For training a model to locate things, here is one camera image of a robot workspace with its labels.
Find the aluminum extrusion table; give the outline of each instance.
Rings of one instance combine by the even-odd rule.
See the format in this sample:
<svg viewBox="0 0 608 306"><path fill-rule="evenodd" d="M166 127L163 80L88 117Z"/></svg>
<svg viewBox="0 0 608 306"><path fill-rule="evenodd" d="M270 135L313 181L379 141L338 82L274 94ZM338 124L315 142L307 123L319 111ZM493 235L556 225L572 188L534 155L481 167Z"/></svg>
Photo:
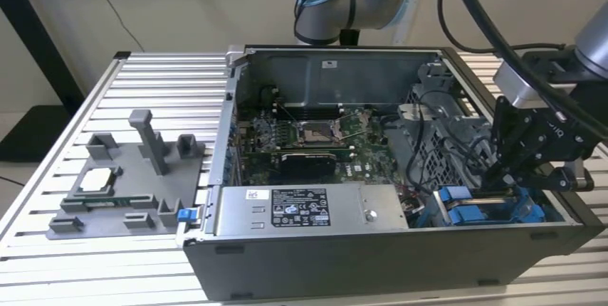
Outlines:
<svg viewBox="0 0 608 306"><path fill-rule="evenodd" d="M461 56L497 95L492 76L501 61L493 56ZM91 134L112 132L117 142L139 141L127 122L134 108L152 110L152 126L164 140L175 141L179 134L191 133L206 143L196 200L206 199L224 73L222 53L135 53L126 60L112 61L0 221L0 302L61 306L208 302L174 235L49 241L44 233L65 197L63 191L69 189L88 157L84 144ZM596 190L580 195L608 224L604 146L585 165ZM264 305L583 304L608 305L608 231L574 254L545 258L508 286L274 301Z"/></svg>

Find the wall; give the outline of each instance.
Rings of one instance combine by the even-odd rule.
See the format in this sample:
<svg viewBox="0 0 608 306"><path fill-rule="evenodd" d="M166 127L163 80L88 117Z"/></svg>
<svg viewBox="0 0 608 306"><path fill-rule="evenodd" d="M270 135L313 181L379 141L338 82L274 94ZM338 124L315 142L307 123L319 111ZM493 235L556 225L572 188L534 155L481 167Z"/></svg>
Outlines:
<svg viewBox="0 0 608 306"><path fill-rule="evenodd" d="M572 43L580 28L605 0L480 0L509 43ZM461 0L445 0L445 19L454 37L468 46L488 46ZM448 46L437 22L436 0L419 0L405 39L410 46Z"/></svg>
<svg viewBox="0 0 608 306"><path fill-rule="evenodd" d="M117 50L138 51L104 0L31 0L81 85ZM231 43L294 43L294 0L111 0L146 51L224 51ZM393 30L361 43L387 45Z"/></svg>
<svg viewBox="0 0 608 306"><path fill-rule="evenodd" d="M59 105L36 62L0 11L0 112L27 112L33 105Z"/></svg>

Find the black stand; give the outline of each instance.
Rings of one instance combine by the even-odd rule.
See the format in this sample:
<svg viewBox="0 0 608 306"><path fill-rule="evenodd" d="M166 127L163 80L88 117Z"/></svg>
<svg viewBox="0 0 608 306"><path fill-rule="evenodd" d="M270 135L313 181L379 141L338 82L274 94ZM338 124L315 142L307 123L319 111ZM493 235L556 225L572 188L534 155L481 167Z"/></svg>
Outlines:
<svg viewBox="0 0 608 306"><path fill-rule="evenodd" d="M0 161L37 162L47 155L84 97L29 0L0 0L0 9L63 103L63 106L33 106L0 142Z"/></svg>
<svg viewBox="0 0 608 306"><path fill-rule="evenodd" d="M341 31L341 45L357 46L359 45L361 30L342 30Z"/></svg>

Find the motherboard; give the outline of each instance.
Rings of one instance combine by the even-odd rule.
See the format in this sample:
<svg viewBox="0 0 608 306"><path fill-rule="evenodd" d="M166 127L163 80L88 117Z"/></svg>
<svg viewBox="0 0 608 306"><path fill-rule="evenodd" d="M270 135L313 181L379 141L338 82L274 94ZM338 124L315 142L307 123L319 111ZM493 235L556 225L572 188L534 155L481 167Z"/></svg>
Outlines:
<svg viewBox="0 0 608 306"><path fill-rule="evenodd" d="M315 110L274 104L239 122L246 186L335 184L403 186L371 107Z"/></svg>

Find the regulatory symbol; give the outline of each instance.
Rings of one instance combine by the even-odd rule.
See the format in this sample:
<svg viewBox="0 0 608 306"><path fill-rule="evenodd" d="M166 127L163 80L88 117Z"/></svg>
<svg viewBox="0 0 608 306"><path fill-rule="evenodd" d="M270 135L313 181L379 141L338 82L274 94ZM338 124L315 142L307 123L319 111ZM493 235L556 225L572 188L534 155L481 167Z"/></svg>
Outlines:
<svg viewBox="0 0 608 306"><path fill-rule="evenodd" d="M285 213L298 213L298 205L290 205L285 208Z"/></svg>

